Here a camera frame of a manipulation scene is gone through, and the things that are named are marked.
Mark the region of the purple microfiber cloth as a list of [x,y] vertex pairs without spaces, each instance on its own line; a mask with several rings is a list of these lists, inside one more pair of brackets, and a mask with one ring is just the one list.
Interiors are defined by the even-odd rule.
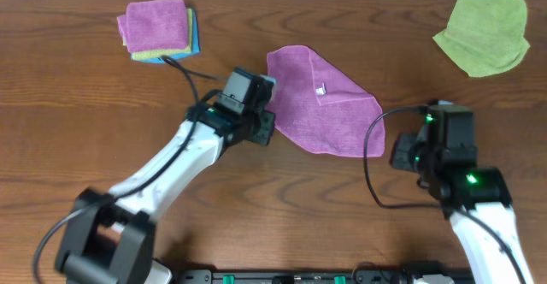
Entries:
[[[304,45],[289,45],[267,54],[268,76],[277,92],[268,109],[275,127],[294,144],[314,154],[380,157],[385,128],[379,122],[368,144],[366,132],[383,113],[375,96]],[[326,94],[315,89],[325,84]]]

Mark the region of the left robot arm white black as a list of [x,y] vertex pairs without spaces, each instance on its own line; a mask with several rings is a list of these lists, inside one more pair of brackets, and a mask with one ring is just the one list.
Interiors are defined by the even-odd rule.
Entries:
[[140,170],[108,192],[90,188],[74,202],[55,268],[68,283],[172,282],[153,257],[156,226],[190,182],[242,141],[267,145],[275,114],[266,109],[274,78],[235,68],[225,87],[191,106],[174,137]]

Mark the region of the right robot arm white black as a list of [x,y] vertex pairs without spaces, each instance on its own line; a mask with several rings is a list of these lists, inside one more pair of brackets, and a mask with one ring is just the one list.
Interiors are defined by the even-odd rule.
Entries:
[[460,241],[477,283],[531,283],[513,199],[500,169],[478,165],[474,117],[456,104],[416,108],[418,133],[399,135],[394,169],[418,174]]

